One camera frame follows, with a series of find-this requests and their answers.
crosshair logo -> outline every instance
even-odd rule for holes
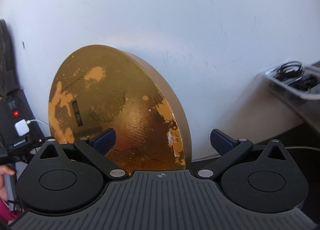
[[[157,174],[157,176],[160,177],[160,178],[163,178],[163,177],[167,176],[167,174],[164,174],[164,173],[161,172],[161,173]]]

white cable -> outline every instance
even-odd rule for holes
[[[39,122],[39,123],[42,123],[42,124],[44,124],[45,126],[48,126],[48,127],[49,127],[49,125],[47,125],[45,122],[42,122],[42,121],[37,120],[37,119],[29,120],[29,121],[27,121],[27,124],[29,124],[30,122]]]
[[[320,151],[319,148],[308,147],[308,146],[292,146],[292,147],[286,147],[286,149],[307,149],[307,150],[313,150],[313,151]]]

metal screw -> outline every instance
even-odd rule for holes
[[[112,177],[122,177],[125,175],[125,171],[123,169],[113,169],[110,171],[110,175]]]
[[[201,169],[198,171],[198,175],[200,177],[211,177],[211,176],[213,176],[213,172],[208,169]]]

red light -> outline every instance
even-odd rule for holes
[[[12,114],[13,114],[14,117],[18,117],[20,115],[19,111],[13,111]]]

black cable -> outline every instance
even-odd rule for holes
[[[10,203],[10,204],[13,204],[13,210],[12,210],[12,212],[15,214],[16,212],[16,205],[19,205],[20,207],[22,207],[21,206],[21,203],[20,203],[20,199],[19,199],[19,197],[16,197],[15,199],[14,199],[14,201],[12,201],[12,200],[7,200],[7,203]]]
[[[286,64],[283,64],[277,70],[276,79],[280,81],[287,80],[289,78],[300,77],[304,73],[302,63],[299,61],[291,61]]]
[[[309,75],[291,83],[290,86],[301,91],[308,91],[318,84],[319,80],[315,76]]]

